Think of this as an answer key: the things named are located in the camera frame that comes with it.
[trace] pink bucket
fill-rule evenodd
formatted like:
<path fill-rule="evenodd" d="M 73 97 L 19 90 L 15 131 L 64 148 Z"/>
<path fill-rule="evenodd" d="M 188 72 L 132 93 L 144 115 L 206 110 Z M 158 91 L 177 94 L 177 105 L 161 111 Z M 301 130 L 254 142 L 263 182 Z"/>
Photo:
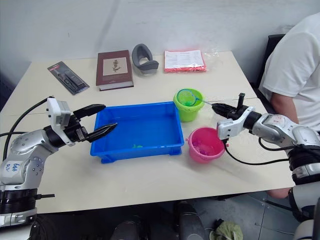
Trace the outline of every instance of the pink bucket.
<path fill-rule="evenodd" d="M 186 140 L 190 156 L 198 163 L 210 163 L 225 152 L 225 146 L 219 139 L 217 130 L 211 127 L 194 130 Z"/>

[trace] book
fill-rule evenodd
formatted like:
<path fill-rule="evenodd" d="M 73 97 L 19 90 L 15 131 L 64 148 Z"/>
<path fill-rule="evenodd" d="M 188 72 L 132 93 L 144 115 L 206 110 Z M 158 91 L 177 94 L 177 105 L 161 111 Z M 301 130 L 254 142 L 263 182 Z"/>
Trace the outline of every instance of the book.
<path fill-rule="evenodd" d="M 128 50 L 98 53 L 96 85 L 100 91 L 134 86 Z"/>

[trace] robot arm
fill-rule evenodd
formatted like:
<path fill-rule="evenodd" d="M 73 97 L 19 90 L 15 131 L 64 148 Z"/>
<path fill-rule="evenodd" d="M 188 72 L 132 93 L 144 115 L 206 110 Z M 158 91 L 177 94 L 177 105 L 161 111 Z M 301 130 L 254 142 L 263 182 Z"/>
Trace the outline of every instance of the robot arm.
<path fill-rule="evenodd" d="M 64 145 L 91 143 L 117 126 L 105 125 L 92 133 L 81 126 L 81 118 L 96 114 L 105 105 L 90 105 L 72 114 L 65 101 L 48 98 L 47 103 L 50 126 L 17 137 L 0 165 L 0 228 L 32 223 L 37 213 L 36 200 L 54 197 L 37 193 L 48 156 Z"/>
<path fill-rule="evenodd" d="M 248 129 L 264 141 L 278 145 L 279 150 L 285 150 L 296 184 L 289 191 L 291 206 L 296 210 L 294 216 L 300 221 L 312 219 L 314 206 L 320 197 L 319 134 L 292 122 L 286 116 L 255 112 L 253 107 L 243 105 L 244 96 L 244 93 L 240 93 L 237 107 L 212 104 L 217 114 L 227 118 L 217 123 L 219 138 L 226 142 L 228 138 Z"/>

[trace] green bucket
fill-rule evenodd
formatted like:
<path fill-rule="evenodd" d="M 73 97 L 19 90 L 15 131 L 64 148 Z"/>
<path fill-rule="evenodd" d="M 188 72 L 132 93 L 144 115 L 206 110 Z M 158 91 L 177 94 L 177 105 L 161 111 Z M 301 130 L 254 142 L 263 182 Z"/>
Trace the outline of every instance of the green bucket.
<path fill-rule="evenodd" d="M 199 91 L 192 88 L 185 88 L 185 89 L 190 90 L 193 93 L 193 95 L 195 95 L 198 99 L 200 100 L 204 99 L 202 94 Z M 185 106 L 178 101 L 177 94 L 178 93 L 174 95 L 173 102 L 175 106 L 178 108 L 180 121 L 191 122 L 195 120 L 197 117 L 198 111 L 205 105 L 205 103 L 203 101 L 197 100 L 193 106 Z"/>

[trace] handwritten label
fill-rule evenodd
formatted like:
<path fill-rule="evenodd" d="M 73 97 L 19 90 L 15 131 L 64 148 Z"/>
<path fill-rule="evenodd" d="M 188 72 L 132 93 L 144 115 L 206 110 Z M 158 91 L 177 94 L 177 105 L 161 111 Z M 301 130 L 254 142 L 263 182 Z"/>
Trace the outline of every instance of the handwritten label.
<path fill-rule="evenodd" d="M 18 164 L 18 163 L 13 164 L 12 172 L 18 171 L 19 170 L 19 166 L 20 166 L 20 164 Z"/>
<path fill-rule="evenodd" d="M 17 174 L 20 170 L 20 163 L 17 163 L 15 161 L 8 161 L 7 164 L 5 165 L 5 172 L 4 176 L 5 177 L 12 177 L 15 174 Z"/>
<path fill-rule="evenodd" d="M 274 115 L 268 118 L 264 124 L 270 124 L 279 128 L 284 128 L 286 125 L 286 119 L 283 116 Z"/>

